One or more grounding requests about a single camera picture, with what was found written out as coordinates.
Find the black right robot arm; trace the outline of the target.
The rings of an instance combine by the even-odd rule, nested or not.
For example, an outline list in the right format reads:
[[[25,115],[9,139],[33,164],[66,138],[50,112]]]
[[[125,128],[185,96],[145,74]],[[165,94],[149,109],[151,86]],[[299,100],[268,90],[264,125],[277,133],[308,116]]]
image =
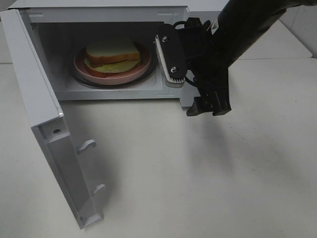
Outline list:
[[[231,111],[229,67],[250,48],[288,8],[314,6],[315,0],[230,0],[214,22],[190,17],[177,31],[186,64],[193,73],[189,83],[199,91],[186,115]]]

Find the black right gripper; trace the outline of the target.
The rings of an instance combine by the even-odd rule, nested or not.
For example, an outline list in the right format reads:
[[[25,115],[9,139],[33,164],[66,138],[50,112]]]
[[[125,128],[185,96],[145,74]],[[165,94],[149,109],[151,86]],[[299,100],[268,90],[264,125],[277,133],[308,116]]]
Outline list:
[[[201,97],[195,97],[186,116],[194,117],[212,112],[222,116],[231,111],[228,86],[228,69],[222,67],[220,52],[211,42],[211,22],[204,24],[197,17],[177,22],[177,29],[186,58],[187,68],[194,78],[189,83],[195,86]]]

